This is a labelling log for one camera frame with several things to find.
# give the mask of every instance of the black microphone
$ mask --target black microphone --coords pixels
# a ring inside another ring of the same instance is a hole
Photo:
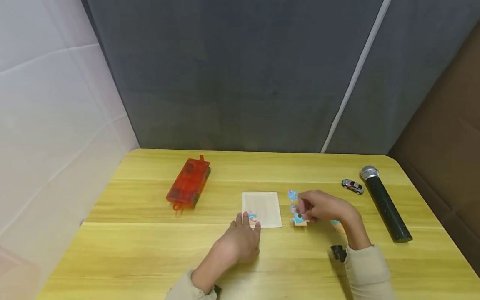
[[[398,213],[392,198],[388,195],[384,184],[378,176],[378,170],[372,166],[366,166],[360,171],[360,176],[365,180],[373,201],[387,226],[388,232],[394,242],[402,243],[411,241],[412,235]]]

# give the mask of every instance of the sleeve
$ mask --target sleeve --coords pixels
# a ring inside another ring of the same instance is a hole
[[[347,246],[345,270],[354,300],[396,299],[390,284],[392,275],[378,245],[361,250]]]
[[[192,272],[188,270],[170,289],[165,300],[216,300],[216,293],[212,290],[208,295],[196,288],[192,283]]]

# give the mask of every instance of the microphone grille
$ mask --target microphone grille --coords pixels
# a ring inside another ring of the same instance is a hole
[[[363,180],[367,180],[370,177],[378,177],[379,173],[377,168],[374,166],[366,166],[360,170],[360,176],[363,178]]]

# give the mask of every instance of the wooden table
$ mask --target wooden table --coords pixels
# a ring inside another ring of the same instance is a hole
[[[211,162],[210,178],[195,210],[175,213],[165,196],[185,160],[200,154]],[[368,191],[359,196],[340,185],[360,181],[365,165],[379,169],[412,242],[392,242]],[[330,253],[345,236],[328,222],[293,227],[289,189],[322,189],[353,203],[386,256],[399,299],[480,299],[480,280],[389,157],[149,149],[124,158],[38,298],[163,299],[227,229],[242,192],[275,191],[283,227],[262,231],[258,261],[221,279],[222,298],[348,299],[343,265]]]

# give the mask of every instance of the gray curtain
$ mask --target gray curtain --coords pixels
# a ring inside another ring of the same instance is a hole
[[[382,1],[83,3],[141,147],[319,152]],[[328,152],[388,152],[472,3],[392,1]]]
[[[327,152],[387,154],[479,17],[479,0],[392,0]]]

